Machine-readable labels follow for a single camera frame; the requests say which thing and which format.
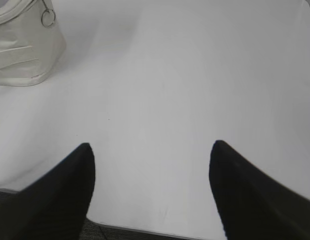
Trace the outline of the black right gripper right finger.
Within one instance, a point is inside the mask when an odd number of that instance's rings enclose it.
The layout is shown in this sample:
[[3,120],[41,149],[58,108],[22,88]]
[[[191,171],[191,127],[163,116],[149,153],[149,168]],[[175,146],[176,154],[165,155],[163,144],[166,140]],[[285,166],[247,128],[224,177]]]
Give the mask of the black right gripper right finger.
[[310,240],[310,200],[217,140],[209,184],[228,240]]

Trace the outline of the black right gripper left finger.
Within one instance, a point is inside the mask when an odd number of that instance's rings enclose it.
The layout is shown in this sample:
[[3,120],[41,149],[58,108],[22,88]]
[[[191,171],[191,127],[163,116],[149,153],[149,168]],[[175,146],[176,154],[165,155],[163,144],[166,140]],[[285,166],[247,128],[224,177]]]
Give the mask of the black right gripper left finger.
[[82,143],[53,169],[0,204],[0,240],[77,240],[96,181],[93,150]]

